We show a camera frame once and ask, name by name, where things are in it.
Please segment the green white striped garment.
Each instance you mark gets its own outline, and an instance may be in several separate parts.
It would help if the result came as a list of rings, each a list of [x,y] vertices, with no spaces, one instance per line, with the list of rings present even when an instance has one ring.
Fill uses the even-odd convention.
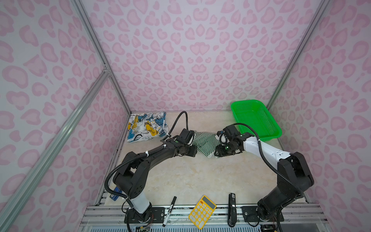
[[[193,145],[196,146],[198,152],[204,156],[211,158],[214,157],[216,147],[221,145],[219,137],[211,132],[195,132]]]

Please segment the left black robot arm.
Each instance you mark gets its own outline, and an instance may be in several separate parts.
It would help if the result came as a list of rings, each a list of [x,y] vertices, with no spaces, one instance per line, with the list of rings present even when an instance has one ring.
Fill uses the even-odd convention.
[[[187,112],[182,111],[175,123],[182,115],[186,117],[186,126],[179,135],[171,137],[167,134],[161,140],[162,145],[143,153],[128,153],[121,164],[107,175],[104,189],[112,195],[124,198],[129,204],[129,209],[125,212],[127,224],[153,221],[152,204],[144,193],[148,174],[152,168],[170,158],[196,156],[197,148],[193,145],[195,132],[188,127]]]

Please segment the colourful printed white shirt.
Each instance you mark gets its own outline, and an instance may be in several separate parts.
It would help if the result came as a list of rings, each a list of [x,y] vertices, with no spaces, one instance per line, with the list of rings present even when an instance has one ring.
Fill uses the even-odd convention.
[[[164,137],[169,132],[166,112],[131,114],[128,122],[129,143]]]

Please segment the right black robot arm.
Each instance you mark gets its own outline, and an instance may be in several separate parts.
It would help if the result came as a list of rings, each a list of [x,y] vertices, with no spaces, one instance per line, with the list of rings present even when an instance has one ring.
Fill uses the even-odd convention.
[[[263,142],[258,133],[240,133],[237,123],[217,132],[220,144],[216,146],[216,157],[227,157],[250,152],[259,158],[277,175],[276,187],[257,203],[255,216],[259,221],[278,219],[282,209],[297,199],[315,183],[305,157],[299,153],[279,150]]]

